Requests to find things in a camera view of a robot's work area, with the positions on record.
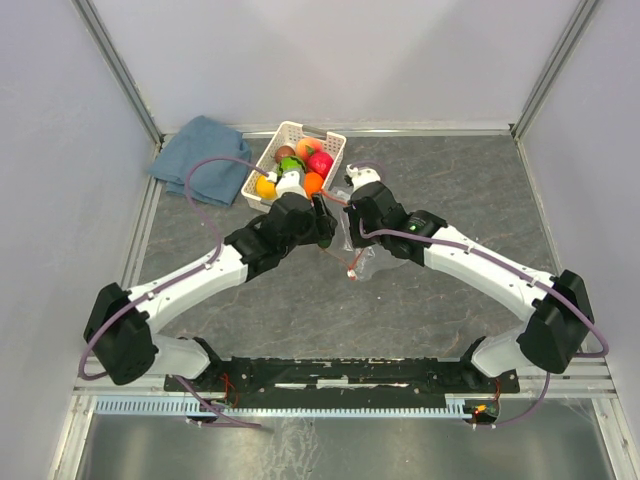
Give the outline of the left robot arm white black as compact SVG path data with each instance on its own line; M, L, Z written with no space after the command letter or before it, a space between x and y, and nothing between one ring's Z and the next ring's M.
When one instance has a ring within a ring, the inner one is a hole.
M83 333L84 353L94 355L99 375L116 385L162 374L212 389L221 378L219 357L202 340L166 337L162 329L208 298L276 268L294 248L328 246L336 225L322 195L284 194L200 259L130 290L103 287Z

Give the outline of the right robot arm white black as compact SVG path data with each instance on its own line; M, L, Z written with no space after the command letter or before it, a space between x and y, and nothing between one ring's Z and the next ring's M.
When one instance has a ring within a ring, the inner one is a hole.
M407 212L381 181L357 182L345 212L356 247L377 243L393 257L448 274L511 311L522 326L477 340L458 368L467 389L481 391L502 373L537 366L563 373L593 324L587 289L578 274L526 267L463 235L427 212Z

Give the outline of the clear zip top bag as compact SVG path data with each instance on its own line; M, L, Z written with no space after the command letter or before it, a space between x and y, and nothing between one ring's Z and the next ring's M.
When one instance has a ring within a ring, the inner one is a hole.
M377 272L396 269L406 263L406 260L394 258L379 244L368 247L354 246L350 237L348 215L344 211L349 199L346 188L323 190L322 197L336 219L337 226L330 246L322 248L321 251L337 260L346 270L350 280L368 281Z

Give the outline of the white plastic basket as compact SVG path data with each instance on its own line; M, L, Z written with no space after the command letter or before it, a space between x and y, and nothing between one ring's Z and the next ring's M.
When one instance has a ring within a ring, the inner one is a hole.
M319 173L324 180L322 189L327 191L331 186L343 160L347 140L341 134L293 121L284 121L271 136L267 147L258 159L257 166L265 171L276 171L277 162L275 155L277 150L284 146L295 149L297 144L307 137L317 139L318 143L322 145L324 152L332 158L330 168ZM241 195L251 208L266 212L269 201L262 198L256 190L256 184L259 176L260 174L257 172L253 172L248 175L247 180L241 189Z

